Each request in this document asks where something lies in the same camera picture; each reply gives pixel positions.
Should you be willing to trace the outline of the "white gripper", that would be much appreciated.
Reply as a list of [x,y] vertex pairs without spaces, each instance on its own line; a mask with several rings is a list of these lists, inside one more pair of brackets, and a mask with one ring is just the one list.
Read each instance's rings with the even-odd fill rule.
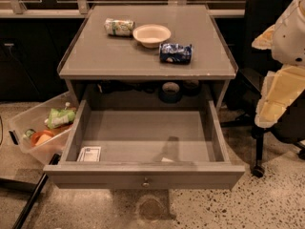
[[276,73],[268,72],[263,80],[254,123],[270,128],[305,90],[305,0],[293,0],[275,24],[252,42],[252,47],[272,49],[273,59],[289,64]]

